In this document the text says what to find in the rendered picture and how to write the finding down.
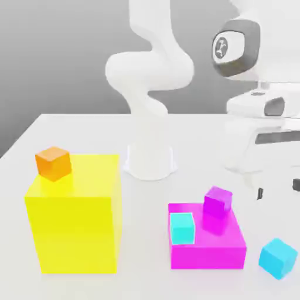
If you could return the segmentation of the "large yellow box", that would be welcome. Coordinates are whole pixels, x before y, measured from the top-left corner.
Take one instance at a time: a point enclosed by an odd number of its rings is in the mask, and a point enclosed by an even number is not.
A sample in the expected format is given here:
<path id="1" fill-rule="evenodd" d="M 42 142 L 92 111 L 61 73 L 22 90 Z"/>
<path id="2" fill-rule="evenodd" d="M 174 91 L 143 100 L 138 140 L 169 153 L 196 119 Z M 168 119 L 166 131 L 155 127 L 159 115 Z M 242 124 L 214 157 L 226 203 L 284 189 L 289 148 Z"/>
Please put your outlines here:
<path id="1" fill-rule="evenodd" d="M 37 175 L 25 206 L 41 272 L 115 274 L 122 235 L 120 157 L 71 156 L 71 174 Z"/>

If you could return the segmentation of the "small orange cube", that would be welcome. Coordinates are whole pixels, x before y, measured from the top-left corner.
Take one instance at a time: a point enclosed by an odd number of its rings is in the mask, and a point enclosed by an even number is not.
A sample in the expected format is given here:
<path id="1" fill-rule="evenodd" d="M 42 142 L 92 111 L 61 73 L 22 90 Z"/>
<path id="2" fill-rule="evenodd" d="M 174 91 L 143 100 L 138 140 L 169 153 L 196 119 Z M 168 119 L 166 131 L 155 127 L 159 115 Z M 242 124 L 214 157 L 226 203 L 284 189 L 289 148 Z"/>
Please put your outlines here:
<path id="1" fill-rule="evenodd" d="M 35 155 L 39 175 L 55 182 L 71 173 L 70 153 L 52 146 Z"/>

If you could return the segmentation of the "large magenta box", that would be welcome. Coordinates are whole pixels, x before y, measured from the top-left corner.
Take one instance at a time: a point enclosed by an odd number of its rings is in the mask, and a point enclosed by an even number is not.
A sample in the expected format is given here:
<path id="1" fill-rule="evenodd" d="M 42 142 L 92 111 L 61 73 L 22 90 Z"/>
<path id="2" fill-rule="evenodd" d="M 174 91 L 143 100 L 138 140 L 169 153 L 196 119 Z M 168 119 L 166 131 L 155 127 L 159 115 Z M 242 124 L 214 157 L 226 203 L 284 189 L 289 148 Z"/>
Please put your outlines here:
<path id="1" fill-rule="evenodd" d="M 195 242 L 174 244 L 171 215 L 191 214 L 194 219 Z M 203 213 L 202 203 L 168 204 L 168 239 L 171 269 L 244 268 L 247 246 L 233 210 L 220 220 Z"/>

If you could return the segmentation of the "small cyan cube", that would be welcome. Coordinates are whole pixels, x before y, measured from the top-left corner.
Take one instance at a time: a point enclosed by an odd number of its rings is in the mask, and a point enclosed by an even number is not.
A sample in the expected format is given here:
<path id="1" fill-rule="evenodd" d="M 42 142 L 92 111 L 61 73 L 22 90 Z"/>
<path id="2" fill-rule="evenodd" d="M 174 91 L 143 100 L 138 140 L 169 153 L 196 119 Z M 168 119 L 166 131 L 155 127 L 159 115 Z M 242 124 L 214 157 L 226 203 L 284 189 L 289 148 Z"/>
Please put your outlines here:
<path id="1" fill-rule="evenodd" d="M 296 249 L 281 239 L 274 238 L 262 248 L 258 265 L 274 278 L 280 280 L 291 272 L 297 256 Z"/>

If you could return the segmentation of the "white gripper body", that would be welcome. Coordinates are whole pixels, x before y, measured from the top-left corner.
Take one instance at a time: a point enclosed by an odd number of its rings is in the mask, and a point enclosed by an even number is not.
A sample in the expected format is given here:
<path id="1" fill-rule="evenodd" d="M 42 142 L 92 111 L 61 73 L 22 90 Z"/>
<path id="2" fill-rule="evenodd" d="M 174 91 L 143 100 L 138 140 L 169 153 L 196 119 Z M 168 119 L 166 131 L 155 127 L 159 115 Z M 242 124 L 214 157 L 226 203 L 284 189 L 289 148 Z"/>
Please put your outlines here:
<path id="1" fill-rule="evenodd" d="M 236 117 L 227 122 L 223 165 L 242 174 L 300 166 L 300 119 Z"/>

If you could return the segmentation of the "small purple cube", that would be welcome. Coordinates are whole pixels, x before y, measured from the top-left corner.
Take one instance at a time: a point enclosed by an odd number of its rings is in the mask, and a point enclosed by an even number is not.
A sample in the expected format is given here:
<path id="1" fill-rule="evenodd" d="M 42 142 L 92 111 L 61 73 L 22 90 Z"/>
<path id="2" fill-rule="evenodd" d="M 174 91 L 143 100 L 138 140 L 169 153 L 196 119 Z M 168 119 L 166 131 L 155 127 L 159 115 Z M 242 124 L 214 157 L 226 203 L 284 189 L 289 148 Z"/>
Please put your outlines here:
<path id="1" fill-rule="evenodd" d="M 215 218 L 225 218 L 231 210 L 233 193 L 217 186 L 212 186 L 204 196 L 203 212 Z"/>

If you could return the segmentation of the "small teal cube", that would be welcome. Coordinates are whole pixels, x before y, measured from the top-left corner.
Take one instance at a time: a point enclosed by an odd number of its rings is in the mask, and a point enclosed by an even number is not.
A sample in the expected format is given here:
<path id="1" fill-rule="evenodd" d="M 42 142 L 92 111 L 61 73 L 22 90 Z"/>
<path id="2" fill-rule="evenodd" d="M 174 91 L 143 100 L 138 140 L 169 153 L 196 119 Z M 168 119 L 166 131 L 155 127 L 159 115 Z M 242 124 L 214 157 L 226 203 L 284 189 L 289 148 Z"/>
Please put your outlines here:
<path id="1" fill-rule="evenodd" d="M 192 212 L 170 214 L 170 234 L 173 245 L 194 244 L 195 230 Z"/>

